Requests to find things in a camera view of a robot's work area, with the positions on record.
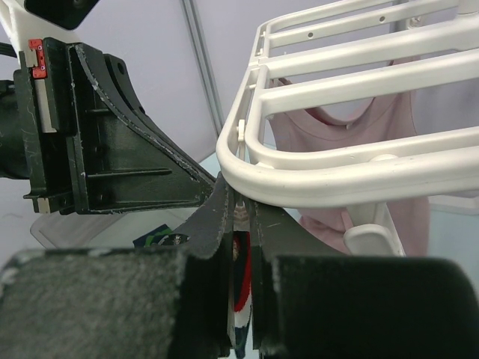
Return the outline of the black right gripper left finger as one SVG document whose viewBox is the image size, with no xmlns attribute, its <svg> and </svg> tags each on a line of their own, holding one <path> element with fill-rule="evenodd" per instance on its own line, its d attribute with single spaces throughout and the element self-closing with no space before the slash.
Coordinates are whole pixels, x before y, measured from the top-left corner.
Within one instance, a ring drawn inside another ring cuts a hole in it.
<svg viewBox="0 0 479 359">
<path fill-rule="evenodd" d="M 3 358 L 219 358 L 231 348 L 231 190 L 136 249 L 29 250 L 1 270 Z"/>
</svg>

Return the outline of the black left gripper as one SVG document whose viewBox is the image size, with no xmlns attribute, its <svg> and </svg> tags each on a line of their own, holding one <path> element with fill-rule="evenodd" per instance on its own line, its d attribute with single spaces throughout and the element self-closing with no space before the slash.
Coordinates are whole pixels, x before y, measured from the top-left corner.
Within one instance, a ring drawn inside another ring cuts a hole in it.
<svg viewBox="0 0 479 359">
<path fill-rule="evenodd" d="M 29 182 L 36 213 L 198 207 L 211 195 L 214 176 L 146 115 L 123 60 L 54 37 L 17 58 L 1 81 L 1 177 Z"/>
</svg>

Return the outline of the white clothespin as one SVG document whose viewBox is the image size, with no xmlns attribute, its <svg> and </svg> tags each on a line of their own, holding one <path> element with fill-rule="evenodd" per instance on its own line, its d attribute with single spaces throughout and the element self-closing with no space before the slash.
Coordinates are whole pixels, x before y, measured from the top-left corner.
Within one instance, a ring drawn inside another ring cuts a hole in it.
<svg viewBox="0 0 479 359">
<path fill-rule="evenodd" d="M 344 234 L 352 255 L 404 257 L 406 253 L 386 203 L 347 207 L 353 226 Z"/>
</svg>

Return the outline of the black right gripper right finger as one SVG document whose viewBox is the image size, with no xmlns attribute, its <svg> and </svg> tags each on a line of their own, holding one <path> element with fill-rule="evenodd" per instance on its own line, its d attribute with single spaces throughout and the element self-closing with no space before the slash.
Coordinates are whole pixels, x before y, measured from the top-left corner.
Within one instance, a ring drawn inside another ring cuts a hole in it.
<svg viewBox="0 0 479 359">
<path fill-rule="evenodd" d="M 284 209 L 248 204 L 253 346 L 262 358 L 476 358 L 463 270 L 425 257 L 352 257 Z"/>
</svg>

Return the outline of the white clothespin corner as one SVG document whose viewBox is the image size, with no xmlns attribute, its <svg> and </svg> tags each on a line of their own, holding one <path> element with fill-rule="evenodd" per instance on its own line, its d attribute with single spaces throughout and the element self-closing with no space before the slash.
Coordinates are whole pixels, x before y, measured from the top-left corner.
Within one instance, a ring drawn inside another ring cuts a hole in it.
<svg viewBox="0 0 479 359">
<path fill-rule="evenodd" d="M 245 160 L 245 120 L 240 119 L 237 126 L 238 158 Z M 242 195 L 239 196 L 234 209 L 234 231 L 248 232 L 249 216 Z"/>
</svg>

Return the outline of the navy santa sock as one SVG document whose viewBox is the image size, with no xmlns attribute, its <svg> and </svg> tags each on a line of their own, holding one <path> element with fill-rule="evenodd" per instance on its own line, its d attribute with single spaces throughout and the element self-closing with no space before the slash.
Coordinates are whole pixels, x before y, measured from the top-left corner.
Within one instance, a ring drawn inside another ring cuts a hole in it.
<svg viewBox="0 0 479 359">
<path fill-rule="evenodd" d="M 236 358 L 244 358 L 252 309 L 251 244 L 249 232 L 234 231 L 233 264 L 234 352 Z"/>
</svg>

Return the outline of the navy green striped sock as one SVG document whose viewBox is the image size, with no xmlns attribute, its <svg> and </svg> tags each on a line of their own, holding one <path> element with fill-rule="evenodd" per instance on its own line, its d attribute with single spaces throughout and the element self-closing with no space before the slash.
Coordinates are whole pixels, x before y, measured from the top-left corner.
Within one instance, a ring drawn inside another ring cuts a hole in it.
<svg viewBox="0 0 479 359">
<path fill-rule="evenodd" d="M 148 248 L 151 246 L 175 246 L 187 243 L 189 236 L 182 233 L 174 233 L 167 225 L 163 224 L 150 232 L 133 240 L 135 248 Z"/>
</svg>

